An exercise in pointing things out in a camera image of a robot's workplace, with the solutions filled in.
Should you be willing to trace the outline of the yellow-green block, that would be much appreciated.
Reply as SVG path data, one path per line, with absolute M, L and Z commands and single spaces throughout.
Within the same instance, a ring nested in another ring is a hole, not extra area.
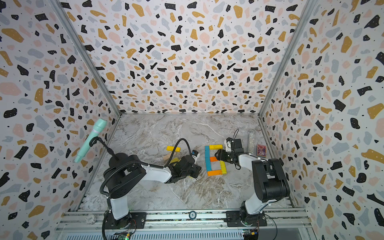
M 224 161 L 220 161 L 220 167 L 221 167 L 222 175 L 227 174 L 227 168 L 226 168 L 226 164 Z

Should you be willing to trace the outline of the yellow block scuffed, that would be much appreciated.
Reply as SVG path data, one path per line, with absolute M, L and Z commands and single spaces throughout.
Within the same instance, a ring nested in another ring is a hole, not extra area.
M 209 145 L 210 150 L 222 150 L 223 145 Z

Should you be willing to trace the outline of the teal block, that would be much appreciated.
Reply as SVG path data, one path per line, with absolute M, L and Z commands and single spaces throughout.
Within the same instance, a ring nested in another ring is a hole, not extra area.
M 205 158 L 205 163 L 206 163 L 206 170 L 207 170 L 207 172 L 212 171 L 212 165 L 211 165 L 210 158 Z
M 210 147 L 209 146 L 205 146 L 205 159 L 206 160 L 210 160 Z

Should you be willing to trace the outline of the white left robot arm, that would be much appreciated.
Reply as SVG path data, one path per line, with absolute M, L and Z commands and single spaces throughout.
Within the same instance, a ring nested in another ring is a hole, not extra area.
M 100 193 L 106 196 L 113 219 L 119 221 L 129 216 L 128 193 L 139 182 L 173 184 L 187 177 L 196 179 L 201 170 L 195 158 L 190 155 L 164 167 L 142 162 L 136 155 L 119 153 L 110 159 L 110 167 L 104 172 Z

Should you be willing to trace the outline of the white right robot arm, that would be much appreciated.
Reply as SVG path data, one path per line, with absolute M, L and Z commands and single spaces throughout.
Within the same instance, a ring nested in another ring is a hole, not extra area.
M 242 216 L 261 214 L 264 208 L 290 195 L 290 188 L 280 160 L 261 159 L 246 153 L 240 139 L 227 138 L 225 149 L 218 150 L 215 157 L 234 164 L 238 169 L 248 169 L 253 174 L 254 193 L 242 203 Z

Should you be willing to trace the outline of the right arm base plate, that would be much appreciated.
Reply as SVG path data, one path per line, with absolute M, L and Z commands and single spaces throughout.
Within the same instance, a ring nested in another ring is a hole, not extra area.
M 266 227 L 267 220 L 265 214 L 249 215 L 244 211 L 226 211 L 224 222 L 228 227 Z

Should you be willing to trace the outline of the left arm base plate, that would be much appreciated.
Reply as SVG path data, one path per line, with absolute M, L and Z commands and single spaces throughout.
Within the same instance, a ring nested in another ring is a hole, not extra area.
M 116 220 L 112 213 L 108 213 L 102 224 L 104 230 L 143 229 L 146 223 L 146 212 L 133 212 Z

